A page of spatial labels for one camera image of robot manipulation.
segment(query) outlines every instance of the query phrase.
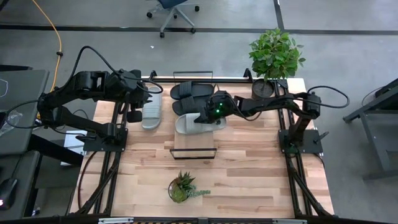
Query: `slide sandal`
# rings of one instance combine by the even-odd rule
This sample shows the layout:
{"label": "slide sandal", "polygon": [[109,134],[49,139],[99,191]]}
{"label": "slide sandal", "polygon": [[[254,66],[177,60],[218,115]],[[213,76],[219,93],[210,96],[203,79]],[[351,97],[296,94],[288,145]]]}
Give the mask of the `slide sandal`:
{"label": "slide sandal", "polygon": [[[160,91],[157,86],[149,87],[149,91]],[[153,94],[148,100],[152,102],[144,104],[142,108],[142,128],[145,130],[152,130],[158,127],[162,117],[162,94]]]}
{"label": "slide sandal", "polygon": [[199,108],[205,107],[208,97],[194,98],[186,97],[173,103],[172,108],[175,114],[181,116],[187,113],[199,113]]}
{"label": "slide sandal", "polygon": [[189,96],[192,97],[211,96],[213,93],[214,93],[214,86],[210,84],[200,84],[189,81],[174,86],[170,91],[170,96],[175,100],[181,100]]}
{"label": "slide sandal", "polygon": [[199,134],[208,131],[217,131],[226,127],[226,119],[221,118],[219,124],[195,123],[200,113],[189,113],[180,116],[175,122],[175,130],[180,134]]}

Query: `black slipper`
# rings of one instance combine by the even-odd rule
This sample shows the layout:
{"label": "black slipper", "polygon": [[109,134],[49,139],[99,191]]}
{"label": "black slipper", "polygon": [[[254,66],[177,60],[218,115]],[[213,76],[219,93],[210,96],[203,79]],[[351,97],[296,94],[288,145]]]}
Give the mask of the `black slipper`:
{"label": "black slipper", "polygon": [[181,116],[187,113],[199,113],[199,109],[206,106],[208,97],[194,98],[186,97],[173,103],[172,108],[175,114]]}
{"label": "black slipper", "polygon": [[189,96],[194,98],[211,96],[213,93],[214,86],[210,84],[200,84],[189,81],[180,83],[173,87],[170,91],[170,96],[175,100],[181,100]]}

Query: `yellow cable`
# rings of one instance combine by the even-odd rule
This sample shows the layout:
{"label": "yellow cable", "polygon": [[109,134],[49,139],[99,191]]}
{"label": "yellow cable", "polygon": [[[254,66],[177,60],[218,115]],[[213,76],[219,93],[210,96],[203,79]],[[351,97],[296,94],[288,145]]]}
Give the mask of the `yellow cable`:
{"label": "yellow cable", "polygon": [[[54,24],[52,23],[51,19],[46,15],[46,13],[42,10],[42,8],[36,3],[35,0],[32,0],[32,2],[37,6],[37,8],[40,10],[40,12],[42,12],[42,14],[45,16],[45,18],[49,21],[49,23],[51,24],[52,28],[54,29],[55,33],[58,36],[58,41],[60,42],[60,50],[58,52],[62,53],[62,41],[61,41],[61,37],[60,34],[57,31],[57,28],[55,28]],[[55,81],[57,80],[57,73],[58,73],[58,66],[60,65],[60,61],[61,61],[61,55],[58,55],[58,60],[57,60],[57,65],[55,66],[55,73],[54,73],[54,81],[52,82],[52,86],[51,86],[51,90],[52,91],[55,87]]]}

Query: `office chair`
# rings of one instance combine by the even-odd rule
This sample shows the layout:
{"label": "office chair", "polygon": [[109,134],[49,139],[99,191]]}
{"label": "office chair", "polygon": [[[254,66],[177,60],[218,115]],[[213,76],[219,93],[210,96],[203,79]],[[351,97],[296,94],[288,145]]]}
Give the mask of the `office chair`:
{"label": "office chair", "polygon": [[[177,14],[182,16],[182,18],[189,23],[192,28],[191,28],[191,33],[194,34],[197,30],[194,28],[194,23],[188,18],[187,15],[185,15],[181,9],[179,9],[179,6],[187,6],[187,5],[193,5],[192,3],[185,3],[182,4],[183,2],[186,2],[188,0],[157,0],[159,4],[148,11],[147,17],[150,19],[152,18],[152,13],[157,12],[157,11],[163,11],[163,10],[168,10],[170,11],[169,15],[166,18],[166,21],[163,23],[162,27],[160,28],[160,37],[164,38],[164,32],[163,30],[166,28],[167,24],[170,22],[172,16],[174,16],[174,19],[177,18]],[[195,6],[195,11],[199,11],[199,6]]]}

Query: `plant pot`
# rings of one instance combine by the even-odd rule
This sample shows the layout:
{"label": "plant pot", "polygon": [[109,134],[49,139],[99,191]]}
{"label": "plant pot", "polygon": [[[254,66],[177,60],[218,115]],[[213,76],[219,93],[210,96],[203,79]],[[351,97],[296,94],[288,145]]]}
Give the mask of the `plant pot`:
{"label": "plant pot", "polygon": [[180,189],[180,187],[174,183],[174,180],[171,181],[168,192],[169,197],[173,200],[173,202],[176,203],[181,203],[189,198],[187,193],[184,190]]}
{"label": "plant pot", "polygon": [[260,78],[251,86],[251,98],[261,100],[270,97],[274,93],[274,86],[270,81]]}

